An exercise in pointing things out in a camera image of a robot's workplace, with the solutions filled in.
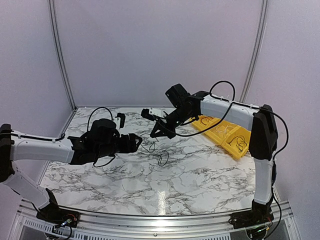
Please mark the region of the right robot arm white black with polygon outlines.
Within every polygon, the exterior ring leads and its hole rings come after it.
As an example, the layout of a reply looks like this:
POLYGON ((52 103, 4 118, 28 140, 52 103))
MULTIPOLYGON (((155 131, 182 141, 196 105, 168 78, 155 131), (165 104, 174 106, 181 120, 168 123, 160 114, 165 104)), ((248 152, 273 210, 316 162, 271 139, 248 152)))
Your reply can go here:
POLYGON ((276 156, 278 147, 278 129, 276 118, 270 105, 256 106, 237 102, 234 99, 218 97, 211 91, 189 93, 180 83, 166 91, 166 96, 174 106, 174 111, 166 113, 157 108, 147 108, 141 115, 155 122, 150 136, 172 139, 178 135, 176 128, 188 119, 199 116, 226 120, 250 131, 248 150, 255 166, 255 193, 251 209, 233 213, 232 224, 259 224, 271 220, 271 204, 274 200, 273 186, 277 177, 276 156))

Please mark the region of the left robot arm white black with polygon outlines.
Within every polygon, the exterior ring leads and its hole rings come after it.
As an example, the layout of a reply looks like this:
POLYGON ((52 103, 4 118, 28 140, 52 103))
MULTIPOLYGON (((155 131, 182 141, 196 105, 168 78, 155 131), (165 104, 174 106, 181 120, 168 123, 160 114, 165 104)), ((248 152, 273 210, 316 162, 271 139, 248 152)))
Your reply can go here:
POLYGON ((47 188, 25 175, 15 164, 19 160, 61 162, 69 165, 95 165, 98 159, 117 154, 135 153, 142 138, 134 133, 122 134, 126 116, 118 113, 110 119, 87 122, 81 136, 48 138, 14 131, 10 124, 0 127, 0 182, 34 204, 40 216, 58 223, 63 211, 47 188))

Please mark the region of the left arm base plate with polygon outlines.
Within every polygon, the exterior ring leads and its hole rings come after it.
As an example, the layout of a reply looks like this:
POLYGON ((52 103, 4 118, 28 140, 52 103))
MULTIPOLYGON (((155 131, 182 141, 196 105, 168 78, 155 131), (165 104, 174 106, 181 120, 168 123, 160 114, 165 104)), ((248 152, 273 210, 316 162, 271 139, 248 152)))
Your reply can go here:
POLYGON ((38 210, 36 217, 57 226, 70 226, 76 228, 79 222, 80 213, 63 209, 58 206, 48 205, 38 210))

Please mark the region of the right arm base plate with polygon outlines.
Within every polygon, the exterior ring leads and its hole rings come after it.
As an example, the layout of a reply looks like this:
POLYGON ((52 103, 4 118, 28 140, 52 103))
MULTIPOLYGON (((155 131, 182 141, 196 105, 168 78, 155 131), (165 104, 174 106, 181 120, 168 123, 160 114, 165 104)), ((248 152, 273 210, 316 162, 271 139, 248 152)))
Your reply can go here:
POLYGON ((246 210, 232 213, 228 223, 231 224, 234 229, 240 229, 270 223, 273 220, 274 215, 272 212, 263 215, 259 211, 246 210))

